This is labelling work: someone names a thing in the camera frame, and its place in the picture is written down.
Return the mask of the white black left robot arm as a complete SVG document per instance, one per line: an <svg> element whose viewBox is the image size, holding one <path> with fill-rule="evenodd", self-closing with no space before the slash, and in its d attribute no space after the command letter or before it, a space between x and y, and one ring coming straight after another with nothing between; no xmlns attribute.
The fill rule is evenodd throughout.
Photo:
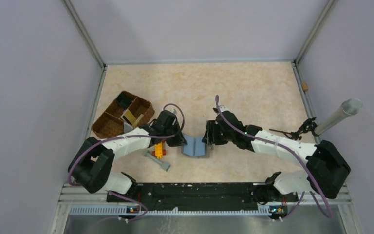
<svg viewBox="0 0 374 234"><path fill-rule="evenodd" d="M132 201L137 194L133 179L125 173L113 172L112 165L123 156L162 141L170 147L187 143L176 114L169 110L162 110L151 124L140 125L126 134L104 140L90 137L68 167L68 182L74 178L89 193L113 191L124 201Z"/></svg>

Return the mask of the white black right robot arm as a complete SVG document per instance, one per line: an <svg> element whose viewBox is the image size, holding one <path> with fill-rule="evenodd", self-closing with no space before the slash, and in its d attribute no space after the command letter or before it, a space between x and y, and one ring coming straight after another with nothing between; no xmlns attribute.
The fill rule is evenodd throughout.
<svg viewBox="0 0 374 234"><path fill-rule="evenodd" d="M286 160L302 169L290 173L275 173L269 178L266 195L279 201L292 192L316 192L335 199L351 168L335 145L329 141L304 143L275 135L260 126L243 125L229 110L209 120L202 138L206 145L229 142L242 150L263 153Z"/></svg>

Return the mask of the brown woven divided basket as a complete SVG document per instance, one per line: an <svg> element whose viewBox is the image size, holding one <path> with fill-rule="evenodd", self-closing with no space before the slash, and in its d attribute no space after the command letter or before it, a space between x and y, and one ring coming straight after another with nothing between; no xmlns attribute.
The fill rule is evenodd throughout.
<svg viewBox="0 0 374 234"><path fill-rule="evenodd" d="M155 110L150 101L122 91L92 125L99 138L111 138L124 133L125 124L135 128L147 124Z"/></svg>

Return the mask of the grey card holder wallet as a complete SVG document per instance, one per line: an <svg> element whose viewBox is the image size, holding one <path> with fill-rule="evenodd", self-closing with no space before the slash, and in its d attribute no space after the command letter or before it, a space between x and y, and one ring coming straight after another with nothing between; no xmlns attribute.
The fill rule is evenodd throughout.
<svg viewBox="0 0 374 234"><path fill-rule="evenodd" d="M186 144L182 146L181 153L190 158L209 158L213 151L213 146L208 145L204 136L192 137L187 134L183 134Z"/></svg>

